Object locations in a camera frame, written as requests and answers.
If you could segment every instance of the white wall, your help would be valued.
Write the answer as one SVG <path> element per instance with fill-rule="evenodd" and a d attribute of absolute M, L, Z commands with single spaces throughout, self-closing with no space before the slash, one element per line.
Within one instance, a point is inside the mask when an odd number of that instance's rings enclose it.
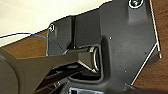
<path fill-rule="evenodd" d="M 44 30 L 49 23 L 67 15 L 79 14 L 111 0 L 0 0 L 0 36 Z M 0 39 L 0 46 L 27 35 Z"/>

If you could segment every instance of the black plastic part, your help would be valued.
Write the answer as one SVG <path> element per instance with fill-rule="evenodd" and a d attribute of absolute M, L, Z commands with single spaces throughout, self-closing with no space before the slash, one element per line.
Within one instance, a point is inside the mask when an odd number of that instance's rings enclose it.
<path fill-rule="evenodd" d="M 68 69 L 68 68 L 63 68 L 63 67 L 60 67 L 60 68 L 58 68 L 58 69 L 54 69 L 54 70 L 51 70 L 51 72 L 46 76 L 46 78 L 40 83 L 40 85 L 37 87 L 37 89 L 36 90 L 39 90 L 39 89 L 41 89 L 41 88 L 45 88 L 46 86 L 48 86 L 48 85 L 51 85 L 51 84 L 53 84 L 53 83 L 55 83 L 55 82 L 57 82 L 57 81 L 59 81 L 59 80 L 61 80 L 61 79 L 63 79 L 63 78 L 66 78 L 66 77 L 69 77 L 69 76 L 71 76 L 71 75 L 73 75 L 73 74 L 76 74 L 76 73 L 78 73 L 78 72 L 81 72 L 81 71 L 85 71 L 86 69 L 83 67 L 83 66 L 81 66 L 81 65 L 79 65 L 79 67 L 78 68 L 75 68 L 75 69 Z"/>
<path fill-rule="evenodd" d="M 98 45 L 101 42 L 99 10 L 76 16 L 75 48 Z"/>
<path fill-rule="evenodd" d="M 144 0 L 137 9 L 129 7 L 129 0 L 113 0 L 96 10 L 77 15 L 74 20 L 75 26 L 71 29 L 75 28 L 75 33 L 71 43 L 75 49 L 98 46 L 102 74 L 101 80 L 95 81 L 70 78 L 64 87 L 66 94 L 70 87 L 105 94 L 129 94 L 125 92 L 126 84 L 133 84 L 143 65 L 159 59 L 149 0 Z"/>
<path fill-rule="evenodd" d="M 95 81 L 99 80 L 101 78 L 100 73 L 92 73 L 91 71 L 87 70 L 84 72 L 80 72 L 78 74 L 72 75 L 72 79 L 78 79 L 78 80 L 87 80 L 87 81 Z"/>
<path fill-rule="evenodd" d="M 68 16 L 51 23 L 54 25 L 54 31 L 48 30 L 48 37 L 57 42 L 62 49 L 56 43 L 48 41 L 48 55 L 62 55 L 67 49 L 73 48 L 74 20 L 75 16 Z"/>

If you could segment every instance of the wire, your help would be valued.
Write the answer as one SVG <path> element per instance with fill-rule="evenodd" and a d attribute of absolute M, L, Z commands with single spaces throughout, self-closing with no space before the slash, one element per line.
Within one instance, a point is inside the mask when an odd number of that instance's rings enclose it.
<path fill-rule="evenodd" d="M 1 38 L 6 38 L 6 37 L 9 37 L 9 36 L 19 35 L 19 34 L 27 34 L 27 35 L 32 35 L 32 36 L 37 36 L 37 37 L 48 39 L 49 41 L 52 41 L 55 44 L 57 44 L 59 46 L 59 48 L 62 50 L 62 52 L 64 52 L 63 49 L 62 49 L 62 47 L 61 47 L 61 45 L 59 43 L 55 42 L 54 40 L 52 40 L 52 39 L 50 39 L 48 37 L 37 35 L 37 34 L 31 34 L 31 33 L 14 33 L 14 34 L 9 34 L 9 35 L 5 35 L 5 36 L 1 36 L 0 39 Z"/>

